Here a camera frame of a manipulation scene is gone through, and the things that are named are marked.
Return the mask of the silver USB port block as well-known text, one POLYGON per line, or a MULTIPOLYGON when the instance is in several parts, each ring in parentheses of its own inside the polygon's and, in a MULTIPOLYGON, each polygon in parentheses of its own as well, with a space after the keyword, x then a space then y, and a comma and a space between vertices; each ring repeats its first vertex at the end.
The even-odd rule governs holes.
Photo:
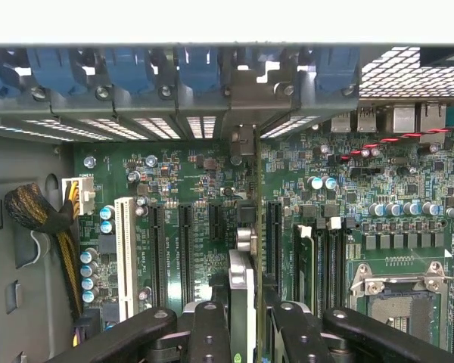
POLYGON ((351 132, 351 112, 341 113, 331 118, 331 132, 349 133, 351 132))
POLYGON ((373 107, 360 107, 357 111, 357 131, 364 133, 377 132, 376 110, 373 107))

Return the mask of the white power connector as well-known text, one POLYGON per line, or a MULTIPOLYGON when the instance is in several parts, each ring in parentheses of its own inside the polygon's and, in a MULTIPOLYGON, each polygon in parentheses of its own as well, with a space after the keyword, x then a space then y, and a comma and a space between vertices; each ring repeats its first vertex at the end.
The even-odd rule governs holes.
POLYGON ((95 210, 93 177, 62 178, 63 199, 72 206, 73 218, 91 215, 95 210))

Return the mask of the black RAM stick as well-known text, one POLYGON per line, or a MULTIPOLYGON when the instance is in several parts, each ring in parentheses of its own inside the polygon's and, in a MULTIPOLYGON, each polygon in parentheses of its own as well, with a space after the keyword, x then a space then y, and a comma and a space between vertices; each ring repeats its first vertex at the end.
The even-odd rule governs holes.
POLYGON ((294 299, 307 305, 311 312, 316 309, 315 242, 312 227, 294 226, 294 299))

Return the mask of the green motherboard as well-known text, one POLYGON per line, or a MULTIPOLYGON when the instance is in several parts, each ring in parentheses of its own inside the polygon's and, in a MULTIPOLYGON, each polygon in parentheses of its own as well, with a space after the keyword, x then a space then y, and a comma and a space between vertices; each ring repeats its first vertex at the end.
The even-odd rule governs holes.
MULTIPOLYGON (((282 297, 294 299, 294 226, 325 218, 325 310, 328 307, 328 228, 342 219, 343 303, 357 266, 376 274, 422 272, 432 260, 454 277, 454 107, 446 107, 442 144, 420 138, 372 142, 365 133, 302 132, 285 141, 262 140, 263 273, 266 204, 282 210, 282 297)), ((237 206, 246 198, 246 168, 230 161, 219 142, 92 144, 75 149, 80 175, 93 177, 95 211, 79 219, 85 271, 85 305, 104 328, 119 323, 114 201, 133 197, 137 243, 138 309, 156 306, 151 282, 148 205, 163 206, 166 238, 166 306, 182 304, 180 203, 193 206, 194 301, 212 295, 211 277, 228 270, 239 229, 237 206), (222 204, 223 239, 210 241, 208 206, 222 204)))

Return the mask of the short black expansion slot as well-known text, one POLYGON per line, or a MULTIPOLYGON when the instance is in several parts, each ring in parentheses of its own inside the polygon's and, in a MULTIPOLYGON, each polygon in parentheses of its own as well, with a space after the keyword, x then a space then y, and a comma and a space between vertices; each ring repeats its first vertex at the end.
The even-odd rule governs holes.
POLYGON ((219 202, 209 203, 208 206, 210 241, 217 242, 224 237, 224 219, 222 204, 219 202))

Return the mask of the white expansion slot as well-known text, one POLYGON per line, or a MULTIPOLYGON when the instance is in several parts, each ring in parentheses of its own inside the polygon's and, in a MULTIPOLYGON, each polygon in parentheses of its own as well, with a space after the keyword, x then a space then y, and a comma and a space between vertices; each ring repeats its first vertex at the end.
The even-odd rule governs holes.
POLYGON ((135 201, 121 197, 114 201, 116 212, 117 284, 120 322, 138 313, 137 243, 135 201))

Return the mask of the black open PC case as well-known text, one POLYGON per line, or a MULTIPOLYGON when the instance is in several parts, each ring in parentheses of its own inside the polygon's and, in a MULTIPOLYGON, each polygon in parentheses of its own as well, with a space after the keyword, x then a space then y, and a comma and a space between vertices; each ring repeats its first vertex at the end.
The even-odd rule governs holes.
POLYGON ((85 271, 79 219, 63 199, 62 178, 85 177, 75 149, 92 144, 219 142, 236 70, 252 70, 265 83, 269 70, 296 70, 297 106, 288 120, 261 137, 285 141, 302 132, 331 132, 331 118, 351 112, 357 131, 360 107, 376 110, 372 142, 420 138, 421 106, 454 107, 454 47, 359 45, 342 42, 273 42, 172 45, 0 46, 2 77, 10 95, 0 98, 0 363, 47 360, 112 328, 85 305, 85 271), (316 90, 314 49, 359 47, 355 86, 327 94, 316 90), (155 89, 132 95, 110 80, 106 48, 146 48, 155 89), (220 88, 196 93, 179 78, 178 50, 218 49, 220 88), (87 91, 63 97, 42 87, 30 68, 28 48, 76 48, 87 91), (415 106, 415 131, 393 132, 393 108, 415 106))

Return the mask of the metal socket locking lever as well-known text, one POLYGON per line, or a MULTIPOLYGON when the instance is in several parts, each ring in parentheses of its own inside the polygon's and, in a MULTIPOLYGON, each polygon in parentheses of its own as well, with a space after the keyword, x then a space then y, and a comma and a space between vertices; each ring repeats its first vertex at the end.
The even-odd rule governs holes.
POLYGON ((365 278, 363 282, 368 283, 389 283, 389 284, 400 284, 400 283, 416 283, 422 282, 425 286, 435 287, 436 285, 442 285, 449 281, 454 281, 454 277, 375 277, 365 278))

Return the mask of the CPU socket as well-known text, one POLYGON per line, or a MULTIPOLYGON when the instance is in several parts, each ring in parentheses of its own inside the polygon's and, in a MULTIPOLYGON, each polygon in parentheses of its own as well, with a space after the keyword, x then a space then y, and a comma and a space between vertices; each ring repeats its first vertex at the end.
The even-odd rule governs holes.
POLYGON ((446 273, 443 263, 438 260, 430 261, 422 272, 395 275, 376 274, 367 262, 362 262, 351 280, 347 304, 352 310, 450 352, 449 282, 435 287, 422 282, 363 282, 365 278, 408 276, 446 277, 446 273))

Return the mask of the silver rear port block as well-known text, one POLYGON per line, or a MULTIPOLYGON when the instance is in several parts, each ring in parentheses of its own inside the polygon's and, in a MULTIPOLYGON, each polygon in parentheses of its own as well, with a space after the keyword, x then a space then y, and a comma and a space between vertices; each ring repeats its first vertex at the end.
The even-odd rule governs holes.
POLYGON ((420 137, 422 144, 442 144, 445 133, 441 132, 446 126, 446 105, 426 103, 421 106, 420 137))
POLYGON ((415 106, 401 105, 393 108, 393 132, 406 134, 415 131, 415 106))

